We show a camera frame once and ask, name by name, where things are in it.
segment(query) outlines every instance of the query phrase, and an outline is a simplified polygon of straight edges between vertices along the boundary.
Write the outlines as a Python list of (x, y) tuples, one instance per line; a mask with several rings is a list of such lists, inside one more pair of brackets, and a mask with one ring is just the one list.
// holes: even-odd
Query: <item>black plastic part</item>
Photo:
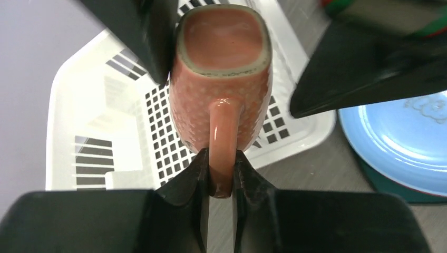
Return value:
[[(35, 192), (0, 223), (0, 252), (206, 252), (208, 153), (153, 190)], [(374, 193), (278, 190), (237, 152), (234, 252), (430, 252), (408, 206)]]
[(174, 56), (178, 0), (77, 0), (165, 85)]
[(0, 252), (206, 252), (207, 161), (202, 150), (157, 191), (26, 194), (0, 223)]
[(447, 37), (409, 40), (334, 21), (290, 101), (302, 118), (447, 90)]
[(238, 151), (235, 253), (430, 252), (409, 207), (376, 193), (278, 190)]

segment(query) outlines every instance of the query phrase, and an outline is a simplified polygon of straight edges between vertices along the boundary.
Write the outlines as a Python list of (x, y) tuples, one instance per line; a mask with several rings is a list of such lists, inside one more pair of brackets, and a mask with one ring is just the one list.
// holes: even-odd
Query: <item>blue plate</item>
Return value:
[(372, 168), (447, 197), (447, 92), (346, 108), (339, 117), (351, 146)]

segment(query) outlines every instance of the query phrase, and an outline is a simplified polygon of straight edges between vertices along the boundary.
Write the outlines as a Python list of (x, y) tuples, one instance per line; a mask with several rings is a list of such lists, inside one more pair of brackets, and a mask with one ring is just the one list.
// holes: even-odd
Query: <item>dark green mat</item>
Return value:
[(419, 191), (412, 190), (405, 186), (402, 186), (391, 179), (378, 173), (371, 168), (363, 159), (353, 151), (354, 156), (360, 165), (360, 168), (370, 183), (377, 192), (393, 193), (401, 196), (406, 202), (410, 204), (445, 204), (447, 203), (446, 197), (433, 196), (425, 194)]

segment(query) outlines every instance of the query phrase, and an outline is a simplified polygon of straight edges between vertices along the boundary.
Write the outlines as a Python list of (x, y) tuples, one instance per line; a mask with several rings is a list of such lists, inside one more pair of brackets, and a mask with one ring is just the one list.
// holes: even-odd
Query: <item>plate rim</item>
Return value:
[[(382, 174), (383, 176), (387, 177), (388, 179), (401, 184), (402, 186), (408, 187), (410, 189), (416, 190), (416, 191), (420, 191), (426, 194), (430, 194), (430, 195), (435, 195), (435, 196), (442, 196), (442, 197), (447, 197), (447, 187), (446, 187), (446, 191), (436, 191), (436, 190), (431, 190), (428, 189), (427, 187), (420, 187), (420, 186), (415, 186), (414, 184), (411, 183), (407, 183), (404, 182), (402, 180), (398, 180), (393, 176), (390, 176), (386, 171), (380, 169), (379, 167), (381, 167), (377, 162), (374, 162), (372, 160), (374, 159), (370, 159), (368, 157), (368, 155), (365, 155), (364, 152), (364, 148), (361, 148), (361, 146), (365, 146), (364, 144), (359, 144), (358, 142), (356, 142), (352, 131), (353, 131), (353, 127), (349, 127), (349, 125), (356, 125), (356, 122), (354, 123), (347, 123), (347, 118), (351, 116), (351, 113), (355, 115), (355, 119), (359, 121), (359, 123), (361, 122), (361, 115), (360, 115), (360, 108), (362, 106), (368, 107), (370, 105), (361, 105), (361, 106), (355, 106), (355, 107), (351, 107), (351, 108), (343, 108), (338, 110), (338, 118), (340, 119), (340, 125), (342, 126), (342, 130), (343, 133), (346, 137), (346, 139), (348, 140), (349, 144), (351, 145), (351, 147), (354, 149), (354, 151), (360, 156), (360, 158), (362, 158), (362, 160), (364, 160), (371, 168), (373, 168), (374, 170), (376, 170), (377, 172), (379, 172), (380, 174)], [(365, 129), (363, 127), (363, 125), (358, 126), (359, 130), (362, 130), (361, 135), (367, 135), (367, 129)], [(383, 151), (381, 151), (381, 148), (378, 147), (374, 141), (372, 141), (370, 138), (364, 138), (363, 143), (368, 143), (367, 146), (372, 146), (375, 147), (379, 150), (380, 153), (383, 153)], [(384, 158), (385, 160), (389, 160), (391, 158), (390, 155), (386, 154), (385, 155), (386, 158)]]

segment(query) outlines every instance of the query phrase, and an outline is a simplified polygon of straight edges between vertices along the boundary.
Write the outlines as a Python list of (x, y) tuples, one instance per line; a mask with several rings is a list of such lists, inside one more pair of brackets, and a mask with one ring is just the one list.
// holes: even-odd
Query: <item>green red object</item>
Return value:
[[(336, 16), (353, 4), (356, 0), (320, 0), (326, 14), (331, 18)], [(411, 34), (412, 37), (434, 37), (447, 31), (447, 6), (439, 9), (439, 18), (424, 28)]]

